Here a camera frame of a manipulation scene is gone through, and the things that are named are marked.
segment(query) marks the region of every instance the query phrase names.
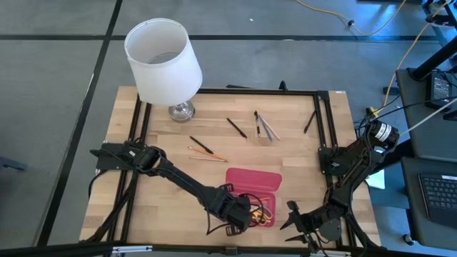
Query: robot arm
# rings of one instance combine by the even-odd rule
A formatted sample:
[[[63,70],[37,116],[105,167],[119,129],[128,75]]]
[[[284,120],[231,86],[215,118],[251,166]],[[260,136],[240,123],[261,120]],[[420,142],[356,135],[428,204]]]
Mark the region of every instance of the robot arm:
[[[352,194],[363,183],[373,169],[384,159],[384,156],[393,151],[398,142],[398,130],[380,121],[368,125],[364,135],[348,147],[341,147],[321,157],[322,163],[330,166],[332,173],[344,175],[339,183],[328,188],[323,205],[316,210],[300,214],[296,202],[289,201],[288,207],[292,210],[288,220],[281,229],[295,224],[300,236],[287,241],[298,240],[308,243],[308,247],[317,252],[317,243],[311,237],[317,230],[324,238],[335,241],[341,237],[341,217],[348,221],[361,242],[368,246],[376,246],[357,224],[351,210]],[[375,146],[384,149],[383,153],[375,151]]]
[[[243,233],[251,223],[251,203],[248,196],[230,194],[233,191],[232,184],[217,188],[201,184],[175,167],[160,148],[126,141],[124,144],[104,143],[100,150],[91,150],[91,153],[99,157],[99,163],[109,163],[117,169],[167,178],[195,196],[211,215],[230,224],[226,227],[227,236]]]

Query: lamp base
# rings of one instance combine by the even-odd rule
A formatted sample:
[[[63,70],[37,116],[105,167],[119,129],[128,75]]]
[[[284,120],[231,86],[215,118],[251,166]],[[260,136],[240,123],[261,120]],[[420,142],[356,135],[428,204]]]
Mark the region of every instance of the lamp base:
[[[178,123],[190,121],[195,115],[194,105],[190,101],[169,107],[170,118]]]

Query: wooden tabletop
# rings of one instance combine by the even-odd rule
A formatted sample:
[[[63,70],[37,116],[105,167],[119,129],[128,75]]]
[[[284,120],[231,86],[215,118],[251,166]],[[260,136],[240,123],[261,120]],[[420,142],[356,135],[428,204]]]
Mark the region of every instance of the wooden tabletop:
[[[356,137],[353,130],[348,99],[343,91],[329,92],[339,146],[347,146]],[[122,143],[127,139],[134,112],[136,87],[123,86],[114,104],[106,140]],[[276,195],[276,222],[270,228],[255,227],[239,235],[227,237],[220,229],[206,236],[206,212],[195,197],[161,177],[140,176],[131,217],[129,243],[195,245],[195,246],[251,246],[306,247],[300,242],[285,242],[297,236],[295,226],[280,231],[287,220],[286,202],[297,202],[305,213],[321,206],[326,191],[325,178],[318,163],[320,146],[316,119],[308,132],[303,128],[314,111],[311,96],[196,94],[192,98],[196,108],[193,120],[184,124],[173,122],[168,108],[153,106],[146,138],[148,145],[162,148],[176,167],[207,186],[225,183],[228,168],[247,168],[282,175]],[[140,113],[139,128],[144,106]],[[270,143],[256,135],[254,110],[276,130],[281,141]],[[325,107],[321,103],[327,144],[330,144]],[[231,126],[229,117],[248,136],[245,139]],[[201,161],[189,156],[202,156],[189,150],[199,148],[189,136],[196,137],[228,163]],[[109,171],[96,180],[86,212],[80,238],[91,236],[113,208],[119,171]],[[380,243],[367,186],[362,183],[353,195],[353,211],[362,229],[375,243]],[[120,238],[121,213],[115,238]],[[211,217],[211,227],[222,224]],[[343,242],[347,244],[346,229]],[[335,247],[334,242],[326,248]]]

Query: lamp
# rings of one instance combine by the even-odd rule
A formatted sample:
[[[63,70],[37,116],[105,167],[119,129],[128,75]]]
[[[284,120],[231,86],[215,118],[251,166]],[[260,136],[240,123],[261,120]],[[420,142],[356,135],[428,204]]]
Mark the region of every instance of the lamp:
[[[185,28],[170,19],[151,19],[129,32],[124,48],[140,99],[169,106],[176,122],[191,120],[195,109],[189,99],[203,75]]]

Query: pen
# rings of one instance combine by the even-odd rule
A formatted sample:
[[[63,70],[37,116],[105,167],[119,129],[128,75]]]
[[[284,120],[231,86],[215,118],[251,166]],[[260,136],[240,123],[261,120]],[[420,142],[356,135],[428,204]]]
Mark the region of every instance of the pen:
[[[230,124],[240,133],[240,135],[242,135],[244,138],[248,138],[246,134],[243,133],[243,131],[241,131],[241,129],[238,126],[236,126],[233,121],[231,121],[229,118],[227,118],[227,121],[230,122]]]
[[[211,156],[211,157],[214,157],[214,158],[218,158],[218,159],[220,159],[220,160],[225,160],[225,158],[222,157],[222,156],[218,156],[218,155],[216,155],[216,154],[206,153],[206,152],[203,151],[203,150],[195,149],[194,147],[191,147],[191,146],[187,146],[187,148],[191,149],[192,151],[196,151],[196,152],[199,152],[199,153],[202,153],[202,154],[206,154],[207,156]]]
[[[274,131],[273,128],[271,128],[270,124],[268,124],[268,122],[266,122],[266,120],[263,117],[262,117],[262,121],[265,123],[266,127],[271,131],[273,136],[276,137],[276,139],[278,139],[280,141],[281,138],[279,137],[279,135],[276,133],[276,131]]]
[[[198,140],[196,140],[193,136],[189,136],[189,137],[192,139],[192,141],[194,141],[195,143],[197,143],[199,146],[203,147],[203,149],[205,149],[205,151],[207,151],[207,152],[210,153],[210,154],[214,154],[213,151],[209,150],[208,147],[204,146],[202,143],[200,143]]]
[[[263,125],[263,129],[265,129],[266,135],[268,136],[268,139],[270,139],[270,142],[273,142],[273,138],[271,138],[270,132],[268,132],[268,128],[265,125],[265,121],[263,121],[262,116],[259,114],[258,117],[260,118],[260,122]]]
[[[306,133],[308,131],[309,125],[311,125],[311,122],[313,121],[313,118],[314,118],[315,115],[316,115],[316,111],[314,111],[313,114],[311,114],[311,118],[309,118],[308,124],[306,124],[304,133]]]
[[[196,160],[204,160],[204,161],[220,161],[220,162],[228,162],[227,160],[221,160],[221,159],[213,159],[213,158],[202,158],[202,157],[189,157],[189,158],[192,158],[192,159],[196,159]]]
[[[257,111],[254,111],[254,116],[256,117],[257,136],[260,137],[260,126],[258,126],[258,115],[257,115]]]

